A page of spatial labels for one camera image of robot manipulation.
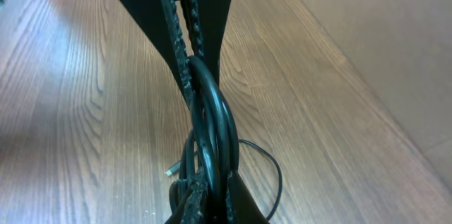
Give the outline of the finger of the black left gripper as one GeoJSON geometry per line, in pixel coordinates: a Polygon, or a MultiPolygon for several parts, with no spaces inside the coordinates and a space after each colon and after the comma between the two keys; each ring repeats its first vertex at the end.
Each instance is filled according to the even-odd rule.
{"type": "Polygon", "coordinates": [[[193,99],[186,45],[177,14],[178,0],[120,0],[167,63],[181,94],[193,99]]]}
{"type": "Polygon", "coordinates": [[[194,54],[220,81],[220,49],[231,0],[188,0],[189,37],[194,54]]]}

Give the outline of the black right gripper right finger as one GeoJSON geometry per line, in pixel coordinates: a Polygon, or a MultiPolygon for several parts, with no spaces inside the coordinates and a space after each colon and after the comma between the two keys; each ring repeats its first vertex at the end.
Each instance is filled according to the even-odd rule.
{"type": "Polygon", "coordinates": [[[227,179],[227,222],[233,224],[269,224],[237,171],[227,179]]]}

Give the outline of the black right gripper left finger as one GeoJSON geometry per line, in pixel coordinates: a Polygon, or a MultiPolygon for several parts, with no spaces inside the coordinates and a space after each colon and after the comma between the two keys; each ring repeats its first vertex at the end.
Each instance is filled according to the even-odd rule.
{"type": "Polygon", "coordinates": [[[208,183],[203,168],[194,175],[191,182],[188,179],[177,179],[169,188],[172,215],[165,224],[206,224],[207,195],[208,183]]]}

